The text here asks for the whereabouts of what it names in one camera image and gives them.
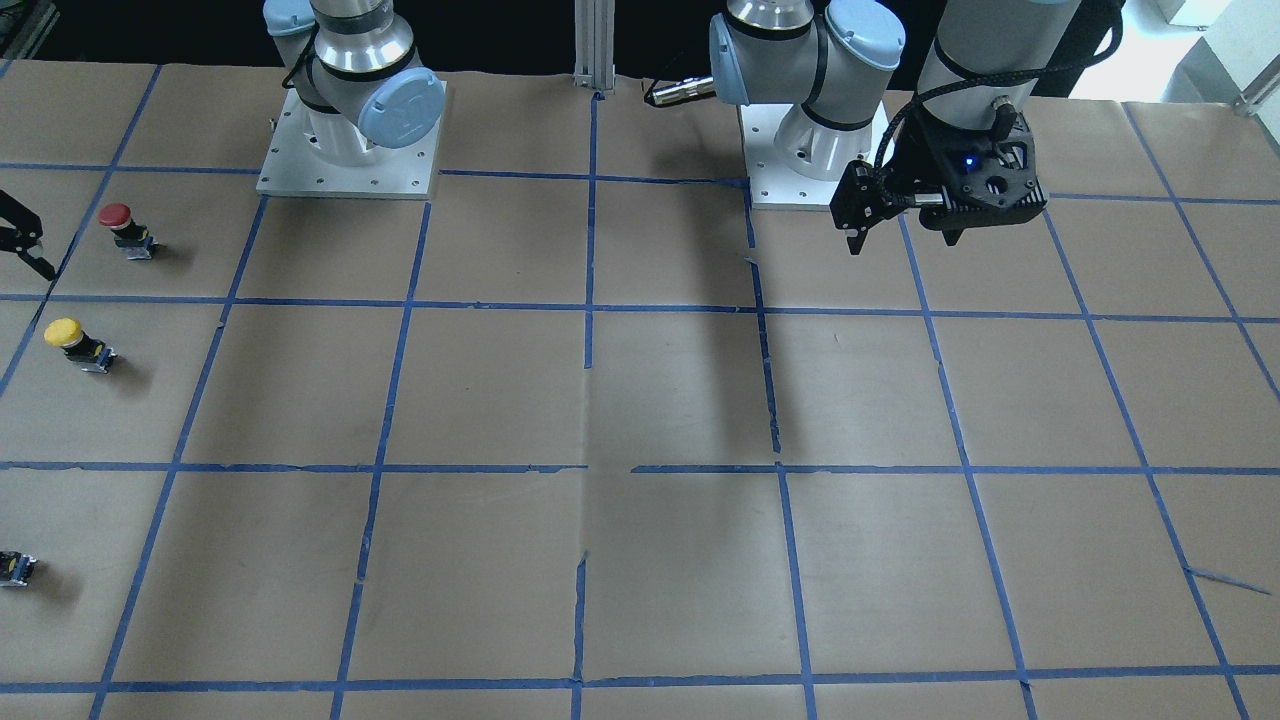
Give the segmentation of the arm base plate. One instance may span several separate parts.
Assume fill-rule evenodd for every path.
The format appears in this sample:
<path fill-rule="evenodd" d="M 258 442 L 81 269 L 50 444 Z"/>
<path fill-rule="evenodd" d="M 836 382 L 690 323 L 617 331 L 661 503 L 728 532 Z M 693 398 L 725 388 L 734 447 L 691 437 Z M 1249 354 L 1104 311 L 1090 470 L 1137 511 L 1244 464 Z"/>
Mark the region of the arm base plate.
<path fill-rule="evenodd" d="M 289 90 L 256 191 L 269 197 L 426 201 L 443 122 L 403 149 L 365 138 L 344 117 L 314 110 Z"/>
<path fill-rule="evenodd" d="M 836 131 L 799 105 L 739 108 L 753 205 L 765 210 L 827 211 L 846 167 L 873 163 L 888 126 L 883 102 L 868 126 Z"/>

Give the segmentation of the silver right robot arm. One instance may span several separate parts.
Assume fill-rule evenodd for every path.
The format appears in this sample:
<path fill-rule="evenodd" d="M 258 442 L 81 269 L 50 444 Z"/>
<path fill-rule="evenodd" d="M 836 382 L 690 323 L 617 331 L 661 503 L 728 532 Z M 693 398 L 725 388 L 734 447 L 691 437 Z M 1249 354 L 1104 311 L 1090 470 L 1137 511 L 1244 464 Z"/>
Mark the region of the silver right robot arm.
<path fill-rule="evenodd" d="M 284 97 L 257 193 L 429 200 L 447 90 L 393 3 L 265 1 L 261 17 Z"/>

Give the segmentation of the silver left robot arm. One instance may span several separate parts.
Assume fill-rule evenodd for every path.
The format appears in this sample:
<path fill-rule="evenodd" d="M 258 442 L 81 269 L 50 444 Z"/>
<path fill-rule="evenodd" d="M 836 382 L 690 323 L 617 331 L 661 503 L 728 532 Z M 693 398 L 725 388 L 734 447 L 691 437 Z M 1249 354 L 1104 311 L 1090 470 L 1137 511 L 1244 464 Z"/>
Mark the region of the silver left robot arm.
<path fill-rule="evenodd" d="M 836 181 L 835 227 L 859 254 L 906 210 L 956 245 L 965 231 L 1036 219 L 1050 196 L 1023 111 L 1036 83 L 1093 67 L 1123 40 L 1119 1 L 950 1 L 914 92 L 873 154 L 814 167 L 814 138 L 870 128 L 909 36 L 879 1 L 730 1 L 710 19 L 722 102 L 783 104 L 794 167 Z"/>

